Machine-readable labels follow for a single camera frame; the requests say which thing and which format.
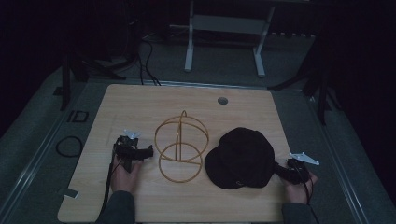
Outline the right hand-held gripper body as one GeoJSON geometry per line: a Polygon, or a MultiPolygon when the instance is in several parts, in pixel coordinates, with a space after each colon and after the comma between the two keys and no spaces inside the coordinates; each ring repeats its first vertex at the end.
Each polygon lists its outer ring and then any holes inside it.
{"type": "Polygon", "coordinates": [[[304,152],[290,153],[290,159],[287,159],[288,175],[286,179],[292,184],[305,183],[310,179],[310,174],[306,164],[319,165],[319,161],[311,158],[304,152]]]}

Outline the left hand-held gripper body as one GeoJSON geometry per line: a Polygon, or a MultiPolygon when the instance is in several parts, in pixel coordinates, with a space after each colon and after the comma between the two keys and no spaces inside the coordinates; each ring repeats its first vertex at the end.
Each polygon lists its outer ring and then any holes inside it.
{"type": "Polygon", "coordinates": [[[138,137],[141,132],[124,130],[113,146],[113,152],[123,168],[130,173],[132,171],[132,161],[136,160],[138,137]]]}

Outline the gold wire hat stand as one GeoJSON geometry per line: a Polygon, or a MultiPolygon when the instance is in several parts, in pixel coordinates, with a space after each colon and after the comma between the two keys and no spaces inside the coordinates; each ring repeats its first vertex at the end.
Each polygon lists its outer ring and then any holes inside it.
{"type": "Polygon", "coordinates": [[[160,173],[174,183],[192,181],[203,170],[209,140],[206,126],[186,110],[164,120],[153,140],[160,173]]]}

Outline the black cap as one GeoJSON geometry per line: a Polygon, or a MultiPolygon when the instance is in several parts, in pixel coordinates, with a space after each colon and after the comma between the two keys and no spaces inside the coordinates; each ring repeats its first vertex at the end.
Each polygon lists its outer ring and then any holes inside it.
{"type": "Polygon", "coordinates": [[[274,174],[275,152],[259,131],[238,127],[224,134],[205,157],[205,170],[217,187],[264,188],[274,174]]]}

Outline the person's left hand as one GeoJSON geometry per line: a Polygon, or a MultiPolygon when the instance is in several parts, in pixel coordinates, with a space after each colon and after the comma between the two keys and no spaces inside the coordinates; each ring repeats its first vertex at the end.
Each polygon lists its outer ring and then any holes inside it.
{"type": "Polygon", "coordinates": [[[110,182],[112,191],[126,191],[133,194],[143,162],[138,161],[130,173],[128,173],[124,167],[120,165],[120,161],[117,157],[113,159],[113,163],[114,167],[110,182]]]}

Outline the black tripod stand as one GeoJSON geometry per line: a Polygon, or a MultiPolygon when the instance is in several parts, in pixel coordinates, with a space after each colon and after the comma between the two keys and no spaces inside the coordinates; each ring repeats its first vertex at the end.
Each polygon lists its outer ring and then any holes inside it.
{"type": "Polygon", "coordinates": [[[334,60],[334,50],[325,40],[318,38],[307,52],[297,74],[286,81],[268,87],[268,90],[280,91],[306,78],[302,94],[313,97],[318,92],[317,116],[320,123],[325,125],[328,87],[334,60]]]}
{"type": "Polygon", "coordinates": [[[121,63],[116,63],[110,66],[104,66],[96,60],[84,55],[77,49],[67,49],[64,53],[62,60],[62,106],[61,110],[65,111],[71,100],[71,84],[70,84],[70,72],[73,72],[77,81],[86,82],[89,78],[85,68],[90,67],[99,73],[110,77],[112,79],[122,79],[115,73],[116,69],[121,69],[131,64],[132,61],[126,60],[121,63]]]}

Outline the white metal table frame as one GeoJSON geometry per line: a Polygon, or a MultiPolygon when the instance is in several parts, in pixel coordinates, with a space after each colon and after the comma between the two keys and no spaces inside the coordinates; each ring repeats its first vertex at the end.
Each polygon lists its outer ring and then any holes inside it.
{"type": "Polygon", "coordinates": [[[262,61],[262,49],[265,38],[268,35],[269,27],[275,13],[275,7],[269,7],[267,17],[264,20],[246,19],[235,17],[221,17],[196,14],[194,12],[194,0],[190,0],[189,9],[189,26],[188,26],[188,46],[185,57],[184,70],[190,72],[192,70],[194,43],[193,32],[195,30],[225,32],[258,35],[260,41],[257,46],[252,49],[254,62],[256,65],[258,77],[265,76],[264,64],[262,61]]]}

